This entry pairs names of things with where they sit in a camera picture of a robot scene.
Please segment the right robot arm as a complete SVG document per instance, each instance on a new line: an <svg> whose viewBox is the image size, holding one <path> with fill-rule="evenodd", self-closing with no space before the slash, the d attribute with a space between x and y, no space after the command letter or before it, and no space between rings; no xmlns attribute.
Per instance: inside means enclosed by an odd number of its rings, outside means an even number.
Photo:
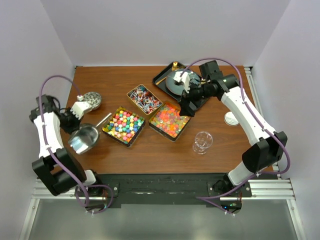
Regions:
<svg viewBox="0 0 320 240"><path fill-rule="evenodd" d="M246 134L250 148L242 154L242 160L213 187L222 196L235 196L249 179L263 173L266 168L286 155L287 135L276 131L254 107L245 93L241 74L223 75L217 59L207 59L199 66L201 78L193 83L188 69L177 70L173 81L183 86L179 100L180 116L194 117L190 103L215 97L234 115Z"/></svg>

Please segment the clear glass jar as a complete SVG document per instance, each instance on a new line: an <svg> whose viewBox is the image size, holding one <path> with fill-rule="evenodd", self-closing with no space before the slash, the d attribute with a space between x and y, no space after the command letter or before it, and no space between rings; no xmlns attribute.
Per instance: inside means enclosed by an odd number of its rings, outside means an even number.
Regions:
<svg viewBox="0 0 320 240"><path fill-rule="evenodd" d="M192 150L199 155L204 155L212 144L213 136L207 131L200 131L195 135Z"/></svg>

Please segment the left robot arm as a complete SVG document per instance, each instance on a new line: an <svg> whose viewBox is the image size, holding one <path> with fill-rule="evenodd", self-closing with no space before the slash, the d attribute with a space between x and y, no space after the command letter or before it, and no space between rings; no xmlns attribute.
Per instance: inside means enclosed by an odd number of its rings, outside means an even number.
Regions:
<svg viewBox="0 0 320 240"><path fill-rule="evenodd" d="M84 170L76 158L63 146L60 130L74 135L81 130L85 113L92 110L87 101L76 101L72 107L61 112L56 97L37 97L38 107L30 112L29 118L36 125L40 150L39 159L32 163L32 169L54 196L66 193L82 184L92 196L99 196L104 184L93 170Z"/></svg>

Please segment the metal scoop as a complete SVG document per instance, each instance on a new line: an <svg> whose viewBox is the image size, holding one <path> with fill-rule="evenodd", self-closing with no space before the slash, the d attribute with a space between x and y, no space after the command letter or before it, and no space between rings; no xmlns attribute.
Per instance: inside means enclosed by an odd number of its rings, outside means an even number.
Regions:
<svg viewBox="0 0 320 240"><path fill-rule="evenodd" d="M76 154L84 154L98 143L100 138L100 129L111 116L112 113L109 112L97 124L83 123L79 126L78 130L71 134L68 144Z"/></svg>

